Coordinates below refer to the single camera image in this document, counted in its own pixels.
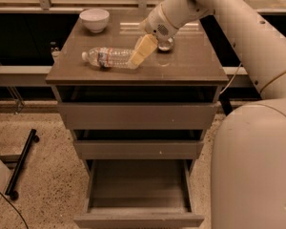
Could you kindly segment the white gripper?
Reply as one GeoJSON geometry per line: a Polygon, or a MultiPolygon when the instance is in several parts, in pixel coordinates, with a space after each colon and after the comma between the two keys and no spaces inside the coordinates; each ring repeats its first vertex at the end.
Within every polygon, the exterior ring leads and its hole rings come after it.
{"type": "Polygon", "coordinates": [[[164,0],[140,23],[145,32],[134,47],[129,63],[139,66],[156,49],[158,41],[167,41],[185,24],[198,18],[200,6],[195,0],[164,0]]]}

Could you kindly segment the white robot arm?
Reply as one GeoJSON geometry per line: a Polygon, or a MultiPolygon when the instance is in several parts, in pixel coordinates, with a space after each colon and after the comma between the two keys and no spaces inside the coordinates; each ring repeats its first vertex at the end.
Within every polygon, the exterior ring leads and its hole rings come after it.
{"type": "Polygon", "coordinates": [[[244,0],[164,0],[141,23],[148,57],[213,15],[261,98],[221,122],[211,163],[212,229],[286,229],[286,37],[244,0]]]}

